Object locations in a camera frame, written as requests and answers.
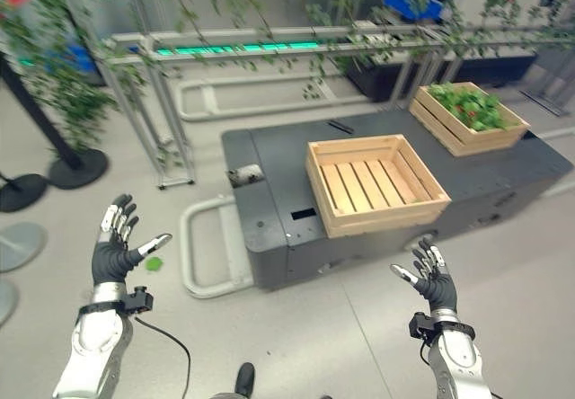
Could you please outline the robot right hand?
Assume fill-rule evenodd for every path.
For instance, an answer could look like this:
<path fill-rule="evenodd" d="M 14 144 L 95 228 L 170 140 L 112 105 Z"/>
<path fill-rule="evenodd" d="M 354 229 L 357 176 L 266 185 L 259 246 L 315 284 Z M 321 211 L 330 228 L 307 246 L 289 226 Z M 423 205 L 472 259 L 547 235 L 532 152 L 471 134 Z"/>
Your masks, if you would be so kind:
<path fill-rule="evenodd" d="M 417 273 L 395 263 L 390 265 L 391 272 L 409 283 L 428 302 L 431 311 L 447 310 L 456 314 L 456 285 L 439 248 L 423 237 L 411 253 Z"/>

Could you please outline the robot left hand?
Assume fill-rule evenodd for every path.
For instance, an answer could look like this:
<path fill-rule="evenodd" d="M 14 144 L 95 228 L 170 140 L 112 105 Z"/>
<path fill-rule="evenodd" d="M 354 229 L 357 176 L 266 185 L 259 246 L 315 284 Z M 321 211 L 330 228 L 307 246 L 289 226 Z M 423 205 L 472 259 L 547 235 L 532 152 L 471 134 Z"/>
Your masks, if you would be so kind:
<path fill-rule="evenodd" d="M 150 254 L 173 239 L 161 233 L 138 247 L 129 248 L 128 240 L 139 221 L 134 215 L 137 204 L 131 194 L 122 193 L 106 208 L 93 248 L 91 272 L 94 286 L 102 283 L 124 283 L 130 271 Z"/>

